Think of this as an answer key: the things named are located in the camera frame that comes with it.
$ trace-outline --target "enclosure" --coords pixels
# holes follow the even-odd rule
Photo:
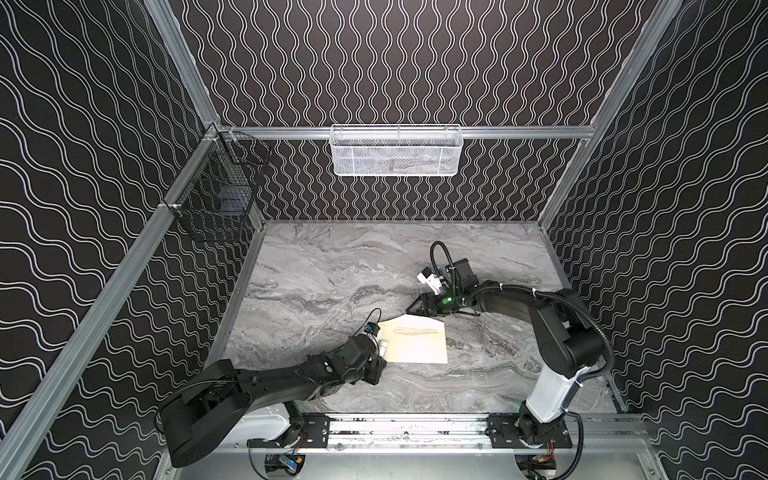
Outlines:
[[[402,315],[435,240],[608,334],[570,478],[768,476],[765,2],[0,6],[0,478],[254,478],[247,444],[172,467],[158,405]],[[482,425],[533,391],[534,330],[444,321],[447,363],[300,408],[463,451],[333,431],[301,477],[510,476]]]

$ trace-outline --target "metal bracket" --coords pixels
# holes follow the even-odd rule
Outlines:
[[[304,432],[306,433],[304,446],[312,449],[326,448],[331,419],[322,413],[305,413],[303,417]]]
[[[539,449],[540,445],[527,445],[520,440],[515,423],[519,414],[488,415],[488,428],[485,434],[491,438],[491,447],[494,449]],[[569,449],[573,447],[571,435],[565,426],[565,420],[561,418],[552,430],[550,439],[556,449]]]

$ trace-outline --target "beige paper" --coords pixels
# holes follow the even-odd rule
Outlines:
[[[387,362],[448,363],[445,324],[426,316],[403,315],[379,323],[379,338],[389,345]]]

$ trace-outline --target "marble tabletop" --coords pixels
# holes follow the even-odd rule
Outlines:
[[[480,280],[562,287],[532,223],[270,223],[225,356],[240,368],[291,366],[344,343],[375,307],[382,319],[402,315],[429,291],[416,275],[429,265],[435,240],[454,261],[469,259]],[[435,258],[446,263],[440,249]],[[531,326],[489,313],[443,320],[447,364],[390,363],[377,386],[344,386],[302,408],[516,411],[541,368]],[[571,408],[616,412],[603,379],[585,384]]]

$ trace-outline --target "black wall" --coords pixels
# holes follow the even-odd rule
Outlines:
[[[550,235],[670,478],[768,475],[768,2],[689,0]]]
[[[172,0],[224,124],[585,125],[655,0]],[[280,142],[271,219],[537,220],[575,142],[467,141],[458,175],[337,177]]]
[[[281,141],[254,178],[256,201],[277,220],[536,221],[577,144],[466,141],[453,177],[339,177],[327,141]]]
[[[139,0],[0,1],[0,438],[203,127]]]
[[[203,368],[247,250],[195,244],[174,223],[24,478],[153,477],[157,404]]]
[[[141,0],[0,0],[0,437],[205,129]],[[151,478],[248,245],[174,224],[25,478]]]
[[[582,125],[655,1],[171,5],[225,124]]]

